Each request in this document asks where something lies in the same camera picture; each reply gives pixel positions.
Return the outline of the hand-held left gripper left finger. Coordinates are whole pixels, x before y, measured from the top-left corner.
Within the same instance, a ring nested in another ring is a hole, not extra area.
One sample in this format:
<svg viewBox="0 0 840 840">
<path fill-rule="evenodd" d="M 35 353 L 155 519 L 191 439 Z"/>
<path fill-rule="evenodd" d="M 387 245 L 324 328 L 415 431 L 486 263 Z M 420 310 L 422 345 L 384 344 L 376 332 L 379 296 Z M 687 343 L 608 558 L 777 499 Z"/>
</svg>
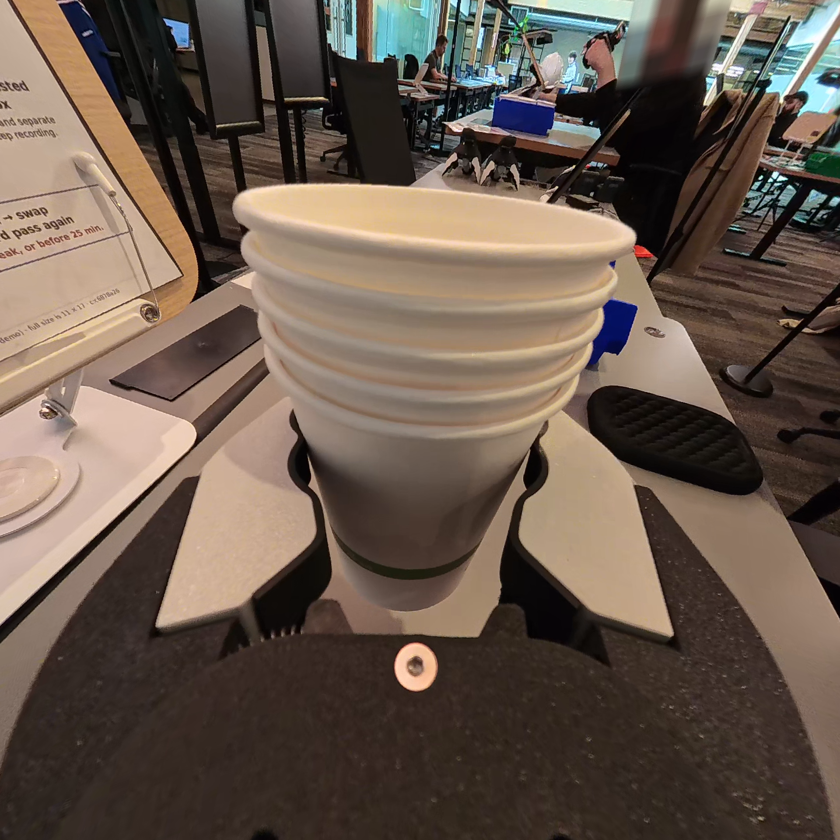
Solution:
<svg viewBox="0 0 840 840">
<path fill-rule="evenodd" d="M 205 464 L 155 629 L 171 634 L 238 620 L 247 636 L 302 622 L 331 579 L 308 449 L 281 399 Z"/>
</svg>

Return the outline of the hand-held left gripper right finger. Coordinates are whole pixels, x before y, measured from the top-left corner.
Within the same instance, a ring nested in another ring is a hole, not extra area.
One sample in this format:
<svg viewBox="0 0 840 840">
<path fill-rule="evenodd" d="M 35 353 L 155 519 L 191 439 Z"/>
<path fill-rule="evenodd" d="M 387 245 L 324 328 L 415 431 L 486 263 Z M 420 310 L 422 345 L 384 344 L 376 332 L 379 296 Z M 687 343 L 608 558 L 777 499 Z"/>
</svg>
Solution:
<svg viewBox="0 0 840 840">
<path fill-rule="evenodd" d="M 530 449 L 501 556 L 501 600 L 528 634 L 581 644 L 594 627 L 675 635 L 633 479 L 565 413 Z"/>
</svg>

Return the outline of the blue plastic bin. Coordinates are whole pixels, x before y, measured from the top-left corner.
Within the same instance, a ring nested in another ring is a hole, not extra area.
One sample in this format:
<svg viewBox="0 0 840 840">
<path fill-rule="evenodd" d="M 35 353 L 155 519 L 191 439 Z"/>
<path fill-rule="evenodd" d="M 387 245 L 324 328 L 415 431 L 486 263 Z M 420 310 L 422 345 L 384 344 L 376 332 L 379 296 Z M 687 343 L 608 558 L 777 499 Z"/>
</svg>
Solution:
<svg viewBox="0 0 840 840">
<path fill-rule="evenodd" d="M 494 129 L 546 137 L 553 128 L 554 103 L 502 94 L 493 104 L 490 125 Z"/>
<path fill-rule="evenodd" d="M 637 317 L 636 303 L 617 299 L 614 295 L 610 299 L 606 298 L 606 292 L 614 292 L 617 284 L 616 262 L 610 262 L 609 267 L 612 272 L 610 282 L 598 290 L 603 304 L 603 324 L 592 343 L 591 356 L 586 365 L 588 371 L 598 369 L 604 354 L 618 355 L 623 351 Z"/>
</svg>

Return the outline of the black wrist rest pad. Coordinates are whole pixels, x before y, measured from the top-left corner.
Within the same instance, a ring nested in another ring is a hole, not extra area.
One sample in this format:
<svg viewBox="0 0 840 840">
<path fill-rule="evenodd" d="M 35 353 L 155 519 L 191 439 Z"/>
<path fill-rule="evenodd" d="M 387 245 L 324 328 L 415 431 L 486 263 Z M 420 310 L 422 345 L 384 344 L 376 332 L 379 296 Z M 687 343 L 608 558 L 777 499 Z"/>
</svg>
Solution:
<svg viewBox="0 0 840 840">
<path fill-rule="evenodd" d="M 705 408 L 622 385 L 594 391 L 590 433 L 622 462 L 733 496 L 761 488 L 763 470 L 747 438 Z"/>
</svg>

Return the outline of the white stand base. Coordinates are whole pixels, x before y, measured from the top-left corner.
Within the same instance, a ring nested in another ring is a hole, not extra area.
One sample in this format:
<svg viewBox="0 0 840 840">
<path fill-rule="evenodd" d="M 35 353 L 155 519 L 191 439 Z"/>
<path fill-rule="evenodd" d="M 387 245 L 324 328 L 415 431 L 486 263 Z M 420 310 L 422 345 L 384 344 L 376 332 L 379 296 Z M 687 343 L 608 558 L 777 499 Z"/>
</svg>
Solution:
<svg viewBox="0 0 840 840">
<path fill-rule="evenodd" d="M 180 460 L 196 441 L 184 419 L 82 385 L 76 424 L 39 416 L 36 397 L 2 416 L 2 470 L 33 458 L 58 471 L 45 498 L 2 521 L 1 622 Z"/>
</svg>

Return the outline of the black flat plate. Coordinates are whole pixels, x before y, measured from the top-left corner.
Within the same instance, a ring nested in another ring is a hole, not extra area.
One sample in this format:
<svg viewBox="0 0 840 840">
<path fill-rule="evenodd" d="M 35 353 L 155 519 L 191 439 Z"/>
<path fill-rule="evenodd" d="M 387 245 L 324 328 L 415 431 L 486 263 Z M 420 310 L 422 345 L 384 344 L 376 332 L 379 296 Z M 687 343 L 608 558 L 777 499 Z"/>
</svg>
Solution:
<svg viewBox="0 0 840 840">
<path fill-rule="evenodd" d="M 110 384 L 173 402 L 260 338 L 256 311 L 238 306 L 110 379 Z"/>
</svg>

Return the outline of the black floor lamp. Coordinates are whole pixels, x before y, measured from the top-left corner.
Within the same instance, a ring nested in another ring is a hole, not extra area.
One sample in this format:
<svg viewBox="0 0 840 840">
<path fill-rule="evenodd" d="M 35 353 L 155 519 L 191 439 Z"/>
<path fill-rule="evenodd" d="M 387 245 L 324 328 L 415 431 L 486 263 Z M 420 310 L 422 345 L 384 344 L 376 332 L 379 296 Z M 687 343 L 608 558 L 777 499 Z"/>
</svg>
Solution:
<svg viewBox="0 0 840 840">
<path fill-rule="evenodd" d="M 765 369 L 803 332 L 805 327 L 821 313 L 838 304 L 839 284 L 835 286 L 812 310 L 806 313 L 800 324 L 793 330 L 786 331 L 785 336 L 751 367 L 740 364 L 730 364 L 720 370 L 720 378 L 731 388 L 753 397 L 767 398 L 772 396 L 774 387 Z"/>
</svg>

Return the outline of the wooden instruction board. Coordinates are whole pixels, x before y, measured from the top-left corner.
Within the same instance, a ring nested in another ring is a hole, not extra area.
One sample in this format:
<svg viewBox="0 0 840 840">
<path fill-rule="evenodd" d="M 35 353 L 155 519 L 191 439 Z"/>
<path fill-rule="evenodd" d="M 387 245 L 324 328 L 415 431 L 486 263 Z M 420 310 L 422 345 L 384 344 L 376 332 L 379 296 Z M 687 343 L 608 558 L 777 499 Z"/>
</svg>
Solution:
<svg viewBox="0 0 840 840">
<path fill-rule="evenodd" d="M 193 244 L 57 2 L 1 9 L 1 407 L 173 319 Z"/>
</svg>

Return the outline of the tan jacket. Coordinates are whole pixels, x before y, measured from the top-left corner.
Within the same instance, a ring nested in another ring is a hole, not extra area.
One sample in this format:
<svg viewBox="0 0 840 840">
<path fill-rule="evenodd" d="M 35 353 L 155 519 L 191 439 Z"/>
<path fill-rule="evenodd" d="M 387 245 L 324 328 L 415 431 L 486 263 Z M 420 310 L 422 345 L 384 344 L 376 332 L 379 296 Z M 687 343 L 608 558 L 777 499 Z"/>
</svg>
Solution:
<svg viewBox="0 0 840 840">
<path fill-rule="evenodd" d="M 716 96 L 711 105 L 703 110 L 691 147 L 694 156 L 692 166 L 681 188 L 668 231 L 671 235 L 725 146 L 726 136 L 735 122 L 743 99 L 742 91 L 727 90 Z M 779 103 L 780 97 L 776 92 L 766 93 L 752 112 L 686 223 L 686 238 L 668 266 L 670 272 L 693 276 L 738 215 L 758 170 Z"/>
</svg>

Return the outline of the idle black white gripper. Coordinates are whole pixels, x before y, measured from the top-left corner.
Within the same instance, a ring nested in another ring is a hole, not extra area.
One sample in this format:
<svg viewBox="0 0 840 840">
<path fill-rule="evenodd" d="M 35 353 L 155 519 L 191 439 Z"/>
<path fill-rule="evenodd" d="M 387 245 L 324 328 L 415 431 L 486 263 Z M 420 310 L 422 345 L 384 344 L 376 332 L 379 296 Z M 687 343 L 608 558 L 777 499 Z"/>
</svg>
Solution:
<svg viewBox="0 0 840 840">
<path fill-rule="evenodd" d="M 456 170 L 460 170 L 468 179 L 475 180 L 476 184 L 481 183 L 482 166 L 480 149 L 476 139 L 476 133 L 470 127 L 465 127 L 461 131 L 458 146 L 447 158 L 442 176 L 452 174 Z"/>
<path fill-rule="evenodd" d="M 520 173 L 515 155 L 516 143 L 517 138 L 509 134 L 500 139 L 496 149 L 481 165 L 480 186 L 484 186 L 488 182 L 506 182 L 515 191 L 518 191 Z"/>
</svg>

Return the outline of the black framed sign easel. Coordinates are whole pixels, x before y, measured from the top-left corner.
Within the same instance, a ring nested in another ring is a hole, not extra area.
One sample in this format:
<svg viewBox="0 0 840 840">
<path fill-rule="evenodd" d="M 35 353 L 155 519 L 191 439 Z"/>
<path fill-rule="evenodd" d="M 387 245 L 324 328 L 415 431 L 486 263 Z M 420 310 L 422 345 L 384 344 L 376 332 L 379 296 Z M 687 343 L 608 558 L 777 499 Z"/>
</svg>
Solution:
<svg viewBox="0 0 840 840">
<path fill-rule="evenodd" d="M 266 129 L 254 3 L 189 1 L 188 7 L 208 132 L 227 141 L 241 193 L 247 184 L 239 139 Z"/>
<path fill-rule="evenodd" d="M 302 114 L 330 101 L 323 2 L 265 1 L 263 6 L 283 179 L 305 182 Z"/>
</svg>

